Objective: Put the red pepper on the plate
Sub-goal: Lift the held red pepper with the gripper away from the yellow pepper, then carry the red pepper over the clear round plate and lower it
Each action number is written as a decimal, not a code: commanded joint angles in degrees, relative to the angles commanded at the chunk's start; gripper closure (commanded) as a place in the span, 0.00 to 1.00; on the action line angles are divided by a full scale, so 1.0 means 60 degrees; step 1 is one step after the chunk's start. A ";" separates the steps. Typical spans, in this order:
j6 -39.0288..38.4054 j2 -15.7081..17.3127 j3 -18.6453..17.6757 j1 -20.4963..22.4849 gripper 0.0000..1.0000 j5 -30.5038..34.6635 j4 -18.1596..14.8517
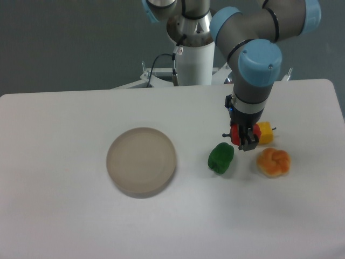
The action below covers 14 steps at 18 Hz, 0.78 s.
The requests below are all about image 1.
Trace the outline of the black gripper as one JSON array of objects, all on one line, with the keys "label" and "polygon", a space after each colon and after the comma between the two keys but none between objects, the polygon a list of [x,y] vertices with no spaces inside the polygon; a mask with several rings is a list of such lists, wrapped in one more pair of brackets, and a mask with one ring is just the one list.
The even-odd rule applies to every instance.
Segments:
[{"label": "black gripper", "polygon": [[231,94],[225,97],[225,107],[230,116],[230,126],[237,125],[239,150],[254,150],[258,145],[258,136],[254,134],[252,127],[262,116],[264,102],[250,104]]}]

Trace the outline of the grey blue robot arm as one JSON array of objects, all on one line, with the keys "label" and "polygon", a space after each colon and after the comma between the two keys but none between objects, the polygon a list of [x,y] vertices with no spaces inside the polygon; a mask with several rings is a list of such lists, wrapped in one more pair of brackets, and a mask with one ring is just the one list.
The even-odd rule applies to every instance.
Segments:
[{"label": "grey blue robot arm", "polygon": [[143,1],[152,22],[167,21],[175,43],[172,82],[175,86],[211,83],[213,55],[218,48],[232,73],[233,91],[225,99],[229,137],[242,151],[256,148],[260,119],[280,73],[277,42],[318,28],[318,1],[260,1],[261,9],[244,15],[235,7],[212,11],[209,1]]}]

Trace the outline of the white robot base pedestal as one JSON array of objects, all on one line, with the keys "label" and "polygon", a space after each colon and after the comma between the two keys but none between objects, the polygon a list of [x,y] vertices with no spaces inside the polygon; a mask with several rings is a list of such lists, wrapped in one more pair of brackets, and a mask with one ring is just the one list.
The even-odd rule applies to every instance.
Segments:
[{"label": "white robot base pedestal", "polygon": [[169,18],[167,34],[174,43],[172,82],[175,86],[210,85],[215,44],[210,33],[212,13],[199,19]]}]

